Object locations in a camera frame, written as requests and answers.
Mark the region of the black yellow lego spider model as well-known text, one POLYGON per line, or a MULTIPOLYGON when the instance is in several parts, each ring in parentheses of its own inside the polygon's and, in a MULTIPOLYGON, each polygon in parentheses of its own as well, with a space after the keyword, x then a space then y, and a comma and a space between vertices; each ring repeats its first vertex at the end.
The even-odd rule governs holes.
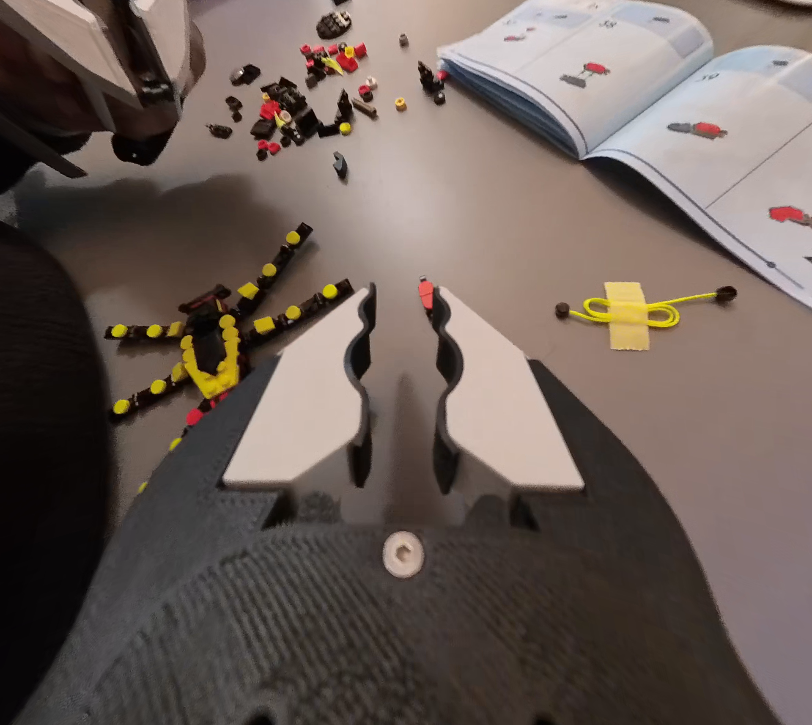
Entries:
POLYGON ((140 415, 192 384, 200 394, 200 403, 188 413, 182 432, 171 442, 169 451, 174 450, 251 373, 253 351, 314 321, 354 294, 350 281, 344 279, 327 284, 277 316, 253 317, 312 233, 313 228, 305 222, 288 232, 279 251, 263 265, 256 279, 236 289, 233 306, 228 304, 232 290, 217 284, 180 304, 178 312, 183 318, 179 321, 108 326, 104 338, 121 346, 172 343, 180 350, 180 359, 168 375, 152 380, 126 398, 118 398, 110 406, 110 423, 116 426, 140 415))

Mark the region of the pile of loose lego pieces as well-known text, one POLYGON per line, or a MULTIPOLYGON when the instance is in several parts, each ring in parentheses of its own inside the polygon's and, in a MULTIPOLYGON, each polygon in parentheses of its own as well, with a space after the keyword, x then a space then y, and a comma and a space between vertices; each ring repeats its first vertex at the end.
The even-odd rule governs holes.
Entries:
MULTIPOLYGON (((342 76, 357 70, 357 60, 366 54, 366 47, 331 44, 300 47, 305 65, 307 89, 316 88, 321 81, 333 74, 342 76)), ((350 132, 353 103, 347 91, 342 91, 337 104, 337 114, 332 121, 323 121, 314 112, 306 95, 296 82, 281 76, 260 88, 261 104, 258 119, 249 129, 256 145, 255 155, 259 162, 275 156, 283 148, 301 146, 314 135, 328 138, 350 132)))

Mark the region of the lego instruction booklet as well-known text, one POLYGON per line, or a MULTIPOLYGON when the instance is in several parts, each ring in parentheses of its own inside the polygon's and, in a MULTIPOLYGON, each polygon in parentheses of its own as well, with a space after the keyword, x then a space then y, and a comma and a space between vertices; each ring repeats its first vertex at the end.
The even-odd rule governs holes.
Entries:
POLYGON ((642 176, 810 307, 810 52, 716 56, 698 19, 654 2, 526 0, 437 56, 454 81, 579 161, 642 176))

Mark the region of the black round lego disc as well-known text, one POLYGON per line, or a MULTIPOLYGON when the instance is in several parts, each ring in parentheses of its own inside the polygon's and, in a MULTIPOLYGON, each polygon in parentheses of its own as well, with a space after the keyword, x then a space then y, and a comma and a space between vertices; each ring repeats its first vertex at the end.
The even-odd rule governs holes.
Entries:
POLYGON ((330 11, 320 17, 316 31, 321 40, 333 42, 346 34, 352 25, 350 12, 346 9, 330 11))

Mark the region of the black lego bracket red piece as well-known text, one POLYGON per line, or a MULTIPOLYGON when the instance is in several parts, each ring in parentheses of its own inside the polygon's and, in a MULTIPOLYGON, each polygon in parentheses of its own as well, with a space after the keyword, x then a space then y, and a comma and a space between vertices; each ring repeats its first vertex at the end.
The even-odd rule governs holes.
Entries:
POLYGON ((446 103, 446 95, 444 92, 445 83, 442 72, 435 73, 424 61, 420 60, 417 63, 417 69, 420 78, 421 89, 427 97, 429 97, 436 105, 440 106, 446 103))

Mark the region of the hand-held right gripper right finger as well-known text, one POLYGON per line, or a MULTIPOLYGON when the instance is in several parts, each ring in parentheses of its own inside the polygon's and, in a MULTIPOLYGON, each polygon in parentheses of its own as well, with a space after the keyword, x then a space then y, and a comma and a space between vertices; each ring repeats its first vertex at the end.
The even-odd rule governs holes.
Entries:
POLYGON ((532 361, 445 286, 433 289, 444 381, 433 438, 442 494, 575 494, 576 462, 532 361))

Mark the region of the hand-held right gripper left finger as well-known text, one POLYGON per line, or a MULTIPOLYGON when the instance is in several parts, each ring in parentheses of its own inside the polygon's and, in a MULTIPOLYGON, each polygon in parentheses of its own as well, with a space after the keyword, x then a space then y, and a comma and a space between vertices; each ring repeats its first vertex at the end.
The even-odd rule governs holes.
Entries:
POLYGON ((370 399, 377 288, 361 288, 277 356, 222 476, 232 489, 346 492, 372 467, 370 399))

